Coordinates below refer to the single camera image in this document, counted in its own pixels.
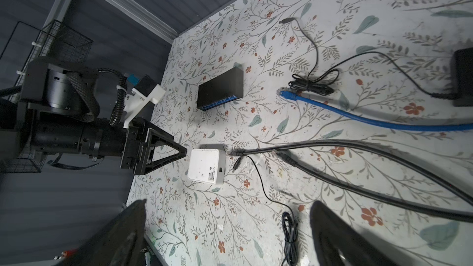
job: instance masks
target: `red flower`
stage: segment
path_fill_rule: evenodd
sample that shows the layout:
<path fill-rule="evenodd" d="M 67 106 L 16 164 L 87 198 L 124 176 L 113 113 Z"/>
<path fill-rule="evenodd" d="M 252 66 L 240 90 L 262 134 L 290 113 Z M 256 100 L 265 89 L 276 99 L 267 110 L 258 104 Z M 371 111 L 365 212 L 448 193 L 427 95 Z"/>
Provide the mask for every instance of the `red flower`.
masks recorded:
<path fill-rule="evenodd" d="M 223 241 L 219 241 L 219 250 L 221 253 L 224 253 L 225 254 L 225 248 L 223 247 Z"/>
<path fill-rule="evenodd" d="M 425 110 L 425 108 L 422 106 L 417 106 L 415 103 L 409 103 L 409 105 L 404 107 L 404 110 L 406 110 L 406 114 L 419 115 L 422 111 Z"/>
<path fill-rule="evenodd" d="M 378 225 L 380 226 L 383 226 L 384 223 L 383 223 L 383 220 L 381 219 L 381 217 L 378 217 L 376 216 L 377 212 L 376 212 L 376 209 L 375 208 L 370 208 L 369 210 L 367 208 L 363 208 L 361 209 L 361 218 L 363 220 L 366 220 L 368 221 L 368 224 L 370 226 L 374 226 L 376 225 L 376 223 L 378 223 Z"/>
<path fill-rule="evenodd" d="M 330 150 L 332 154 L 334 154 L 336 157 L 340 157 L 341 155 L 345 154 L 345 147 L 335 147 L 334 149 Z"/>

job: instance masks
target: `white box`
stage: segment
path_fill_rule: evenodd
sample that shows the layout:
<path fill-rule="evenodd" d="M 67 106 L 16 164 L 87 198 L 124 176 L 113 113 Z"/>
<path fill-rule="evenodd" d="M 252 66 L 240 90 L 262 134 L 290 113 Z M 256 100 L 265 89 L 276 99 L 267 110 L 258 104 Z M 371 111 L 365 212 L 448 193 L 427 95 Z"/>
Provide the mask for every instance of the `white box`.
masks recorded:
<path fill-rule="evenodd" d="M 223 184 L 226 156 L 219 149 L 192 150 L 187 177 L 202 183 Z"/>

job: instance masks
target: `table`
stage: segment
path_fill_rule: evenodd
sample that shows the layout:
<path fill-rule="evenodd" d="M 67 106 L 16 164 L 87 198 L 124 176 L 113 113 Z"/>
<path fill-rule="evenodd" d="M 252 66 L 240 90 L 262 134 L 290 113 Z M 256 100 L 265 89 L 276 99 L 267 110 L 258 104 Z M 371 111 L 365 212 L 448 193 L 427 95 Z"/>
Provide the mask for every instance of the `table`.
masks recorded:
<path fill-rule="evenodd" d="M 193 148 L 246 148 L 288 142 L 352 139 L 407 152 L 408 157 L 472 192 L 471 132 L 421 133 L 365 125 L 302 102 L 276 96 L 293 73 L 306 74 L 318 44 L 321 75 L 356 53 L 392 56 L 423 88 L 448 92 L 453 51 L 472 46 L 469 0 L 236 0 L 178 37 L 172 46 L 152 122 Z M 217 108 L 196 109 L 198 85 L 237 66 L 245 70 L 245 96 Z M 452 124 L 473 117 L 419 92 L 377 55 L 340 67 L 329 105 L 365 117 L 406 124 Z M 168 150 L 157 150 L 165 156 Z M 306 163 L 365 188 L 433 206 L 472 208 L 413 171 L 368 152 L 342 147 L 295 151 Z M 325 202 L 368 241 L 400 265 L 469 265 L 473 227 L 420 215 L 348 193 L 283 164 L 270 153 L 253 156 L 271 198 L 292 207 L 299 220 L 301 265 L 317 265 L 308 210 Z M 186 177 L 189 156 L 135 177 L 128 203 L 147 198 L 146 234 L 169 265 L 278 265 L 280 217 L 254 168 L 227 158 L 225 183 L 211 186 Z"/>

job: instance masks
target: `row of blue ports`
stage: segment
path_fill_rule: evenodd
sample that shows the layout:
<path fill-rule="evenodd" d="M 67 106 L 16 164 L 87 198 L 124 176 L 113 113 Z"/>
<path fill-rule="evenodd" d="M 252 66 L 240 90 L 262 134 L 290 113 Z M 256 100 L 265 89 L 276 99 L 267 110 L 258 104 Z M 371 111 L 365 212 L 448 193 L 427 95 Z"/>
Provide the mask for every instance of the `row of blue ports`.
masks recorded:
<path fill-rule="evenodd" d="M 220 105 L 220 104 L 230 102 L 230 101 L 232 101 L 232 100 L 234 100 L 234 99 L 237 99 L 237 96 L 233 95 L 233 96 L 230 96 L 230 97 L 228 97 L 228 98 L 222 99 L 222 100 L 220 100 L 220 101 L 216 101 L 216 102 L 214 102 L 214 103 L 212 103 L 212 104 L 203 106 L 201 109 L 202 109 L 202 110 L 208 110 L 208 109 L 213 108 L 213 107 L 215 107 L 215 106 L 218 106 L 218 105 Z"/>

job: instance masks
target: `coiled black cable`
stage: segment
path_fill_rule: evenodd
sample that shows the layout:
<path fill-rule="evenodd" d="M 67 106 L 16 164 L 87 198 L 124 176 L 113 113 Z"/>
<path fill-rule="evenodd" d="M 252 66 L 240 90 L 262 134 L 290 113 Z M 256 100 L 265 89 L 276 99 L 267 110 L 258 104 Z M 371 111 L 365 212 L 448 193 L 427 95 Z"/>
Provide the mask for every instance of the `coiled black cable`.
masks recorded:
<path fill-rule="evenodd" d="M 409 76 L 403 69 L 401 69 L 396 64 L 396 62 L 394 62 L 393 59 L 391 59 L 387 54 L 379 52 L 379 51 L 366 51 L 366 52 L 359 53 L 359 54 L 356 54 L 354 56 L 351 56 L 351 57 L 343 60 L 342 62 L 339 62 L 338 64 L 332 66 L 321 76 L 319 76 L 317 78 L 314 78 L 314 79 L 311 79 L 310 75 L 317 68 L 317 65 L 319 63 L 319 50 L 318 50 L 318 47 L 317 47 L 315 41 L 305 33 L 305 31 L 302 29 L 302 27 L 299 24 L 299 21 L 296 18 L 287 18 L 287 19 L 284 19 L 284 20 L 280 21 L 279 23 L 280 24 L 287 24 L 287 23 L 290 23 L 294 20 L 296 21 L 301 33 L 305 36 L 305 38 L 307 38 L 314 45 L 314 47 L 316 49 L 316 57 L 317 57 L 316 64 L 314 65 L 314 68 L 312 68 L 312 70 L 307 75 L 307 78 L 303 77 L 303 76 L 300 76 L 298 74 L 293 74 L 292 75 L 292 78 L 294 78 L 294 80 L 290 81 L 288 83 L 288 85 L 294 91 L 314 92 L 314 93 L 319 94 L 321 96 L 327 96 L 331 93 L 334 93 L 335 91 L 334 91 L 333 88 L 330 87 L 330 85 L 332 85 L 338 79 L 338 76 L 340 75 L 340 70 L 337 68 L 338 66 L 340 66 L 341 64 L 343 64 L 345 62 L 350 61 L 351 59 L 353 59 L 355 57 L 361 56 L 361 55 L 378 54 L 378 55 L 382 55 L 385 58 L 387 58 L 396 67 L 397 70 L 399 70 L 402 74 L 404 74 L 421 92 L 425 93 L 426 95 L 429 95 L 430 97 L 437 98 L 437 99 L 446 99 L 446 100 L 456 100 L 456 99 L 458 99 L 458 94 L 457 93 L 427 92 L 411 76 Z M 328 74 L 330 74 L 332 72 L 337 72 L 337 75 L 335 76 L 335 78 L 333 80 L 331 80 L 328 83 L 320 83 L 322 80 L 324 80 L 327 77 Z"/>
<path fill-rule="evenodd" d="M 0 97 L 10 96 L 19 92 L 21 92 L 21 85 L 0 90 Z"/>
<path fill-rule="evenodd" d="M 110 126 L 116 127 L 120 124 L 121 115 L 123 114 L 123 108 L 125 107 L 125 97 L 126 97 L 126 77 L 118 70 L 110 69 L 110 68 L 98 68 L 98 72 L 100 73 L 110 73 L 114 74 L 119 78 L 118 86 L 121 88 L 117 89 L 117 102 L 112 110 L 112 114 L 110 115 Z"/>
<path fill-rule="evenodd" d="M 296 222 L 296 219 L 294 218 L 294 212 L 292 211 L 292 209 L 287 204 L 283 204 L 279 201 L 272 200 L 271 198 L 269 198 L 267 196 L 266 191 L 264 191 L 264 184 L 263 184 L 263 179 L 261 178 L 260 171 L 258 170 L 258 167 L 256 166 L 256 163 L 254 162 L 253 158 L 251 158 L 250 156 L 248 156 L 248 155 L 240 156 L 235 161 L 235 163 L 233 164 L 233 172 L 240 165 L 240 162 L 241 162 L 241 159 L 243 158 L 243 156 L 248 157 L 251 160 L 251 162 L 253 163 L 254 168 L 256 168 L 256 171 L 258 172 L 258 176 L 260 177 L 261 188 L 263 189 L 264 196 L 266 196 L 266 198 L 271 202 L 274 202 L 276 204 L 280 204 L 280 205 L 285 206 L 291 212 L 290 215 L 289 215 L 288 212 L 283 212 L 282 216 L 281 216 L 282 231 L 284 233 L 284 241 L 285 241 L 285 243 L 284 243 L 284 259 L 282 260 L 281 266 L 284 265 L 284 262 L 287 262 L 287 264 L 290 265 L 290 266 L 295 266 L 298 262 L 298 254 L 297 254 L 297 247 L 296 247 L 296 239 L 297 239 L 297 234 L 298 234 L 298 231 L 297 231 L 298 224 Z"/>
<path fill-rule="evenodd" d="M 326 146 L 336 146 L 336 147 L 346 147 L 346 148 L 353 148 L 362 151 L 368 151 L 387 159 L 390 159 L 396 163 L 402 164 L 407 168 L 410 168 L 417 173 L 427 177 L 428 179 L 434 181 L 435 183 L 439 184 L 441 187 L 445 188 L 446 190 L 452 192 L 462 200 L 464 200 L 469 205 L 473 206 L 473 197 L 471 197 L 466 192 L 462 191 L 458 187 L 454 186 L 453 184 L 449 183 L 445 179 L 431 173 L 430 171 L 420 167 L 415 163 L 411 163 L 406 159 L 399 157 L 397 155 L 391 154 L 387 151 L 379 149 L 379 147 L 374 147 L 369 144 L 360 143 L 358 141 L 351 141 L 351 140 L 316 140 L 316 141 L 309 141 L 309 142 L 300 142 L 300 143 L 293 143 L 287 145 L 281 145 L 276 147 L 270 148 L 263 148 L 263 149 L 253 149 L 253 150 L 235 150 L 229 152 L 229 155 L 232 156 L 248 156 L 250 154 L 258 154 L 264 152 L 271 152 L 271 151 L 283 151 L 289 149 L 296 149 L 296 148 L 304 148 L 304 147 L 326 147 Z M 294 167 L 305 171 L 307 174 L 321 179 L 329 184 L 337 186 L 339 188 L 354 192 L 358 195 L 374 199 L 375 201 L 380 201 L 386 204 L 394 205 L 406 210 L 411 210 L 417 213 L 426 214 L 434 217 L 441 217 L 445 219 L 461 221 L 461 222 L 469 222 L 473 223 L 473 213 L 470 212 L 462 212 L 456 210 L 446 210 L 441 208 L 433 208 L 428 205 L 423 205 L 415 202 L 406 201 L 400 198 L 394 198 L 387 196 L 382 193 L 374 192 L 368 189 L 364 189 L 359 186 L 355 186 L 346 182 L 339 180 L 338 178 L 329 176 L 325 173 L 317 171 L 316 169 L 307 168 L 301 163 L 297 162 L 296 160 L 290 158 L 283 153 L 277 152 L 276 155 L 280 157 L 284 162 L 293 165 Z"/>

